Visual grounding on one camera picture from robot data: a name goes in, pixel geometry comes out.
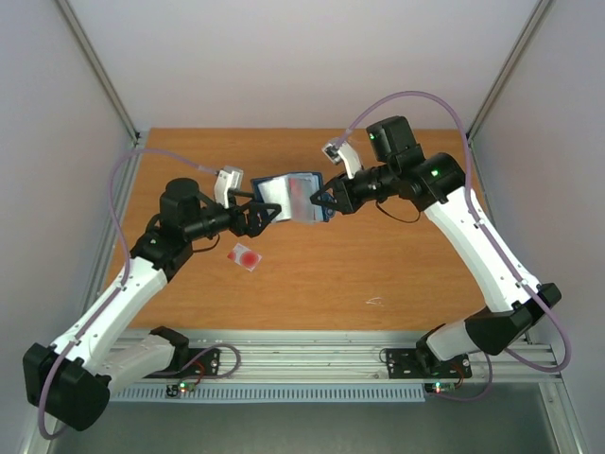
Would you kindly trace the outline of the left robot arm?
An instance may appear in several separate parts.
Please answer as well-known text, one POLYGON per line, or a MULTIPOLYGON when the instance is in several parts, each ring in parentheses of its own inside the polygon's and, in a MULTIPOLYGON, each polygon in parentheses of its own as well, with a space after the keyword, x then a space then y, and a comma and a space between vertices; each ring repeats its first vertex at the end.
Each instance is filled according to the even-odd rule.
POLYGON ((235 199, 240 194, 231 185, 216 202, 192 179, 170 181, 158 213, 128 249, 114 281, 50 345, 35 343, 26 351, 26 397, 38 409, 38 429, 46 440, 55 437, 46 429, 46 416, 83 431, 100 417, 115 393, 142 378, 179 376, 195 365, 189 340, 165 326, 152 329, 133 347, 116 354, 110 351, 134 316, 195 253, 194 241, 216 238, 224 231, 259 236, 282 211, 279 204, 259 201, 253 194, 238 205, 235 199))

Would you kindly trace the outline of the blue card holder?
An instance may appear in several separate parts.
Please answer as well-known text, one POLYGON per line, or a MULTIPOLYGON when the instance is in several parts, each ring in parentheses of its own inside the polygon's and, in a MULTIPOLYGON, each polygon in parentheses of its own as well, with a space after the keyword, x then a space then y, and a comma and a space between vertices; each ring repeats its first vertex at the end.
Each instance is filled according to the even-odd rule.
POLYGON ((294 172, 251 179, 256 199, 264 203, 279 204, 281 213, 273 222, 299 223, 328 222, 336 212, 313 204, 311 196, 323 187, 319 172, 294 172))

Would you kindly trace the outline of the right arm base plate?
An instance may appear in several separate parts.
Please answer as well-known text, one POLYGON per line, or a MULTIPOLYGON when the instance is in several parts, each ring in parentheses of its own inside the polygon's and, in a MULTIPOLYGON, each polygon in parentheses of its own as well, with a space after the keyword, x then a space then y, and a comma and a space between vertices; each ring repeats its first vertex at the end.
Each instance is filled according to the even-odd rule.
POLYGON ((384 361, 390 379, 466 379, 473 376, 467 355, 441 361, 431 353, 415 348, 388 348, 384 350, 384 361))

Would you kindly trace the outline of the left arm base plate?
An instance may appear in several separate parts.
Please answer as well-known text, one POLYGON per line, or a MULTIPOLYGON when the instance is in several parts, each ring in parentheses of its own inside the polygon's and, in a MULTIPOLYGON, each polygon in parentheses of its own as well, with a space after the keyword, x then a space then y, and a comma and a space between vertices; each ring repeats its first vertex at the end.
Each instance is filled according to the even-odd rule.
POLYGON ((220 366, 221 351, 219 348, 190 349, 185 362, 185 368, 179 373, 179 377, 216 377, 220 366))

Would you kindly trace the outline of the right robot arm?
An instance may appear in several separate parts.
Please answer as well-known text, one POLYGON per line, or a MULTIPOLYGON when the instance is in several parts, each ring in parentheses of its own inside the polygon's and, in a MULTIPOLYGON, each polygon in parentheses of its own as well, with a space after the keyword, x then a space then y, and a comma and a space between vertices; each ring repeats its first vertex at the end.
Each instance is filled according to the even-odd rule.
POLYGON ((311 202, 351 215, 370 201, 394 196, 410 201, 440 229, 475 278, 484 308, 417 341, 415 361, 425 375, 441 373, 461 355, 502 353, 561 300, 560 290, 540 282, 514 256, 467 187, 467 175, 454 157, 443 152, 424 156, 405 117, 389 117, 366 132, 378 166, 361 165, 348 143, 327 143, 323 153, 345 170, 313 194, 311 202))

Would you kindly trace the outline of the white card red circle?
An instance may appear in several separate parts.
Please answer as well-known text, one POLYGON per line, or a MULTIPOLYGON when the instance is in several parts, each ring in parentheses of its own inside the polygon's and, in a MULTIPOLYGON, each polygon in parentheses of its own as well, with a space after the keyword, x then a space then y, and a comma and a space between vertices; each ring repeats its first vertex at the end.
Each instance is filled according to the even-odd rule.
POLYGON ((237 243, 227 255, 227 258, 247 271, 253 271, 262 260, 262 256, 250 248, 237 243))

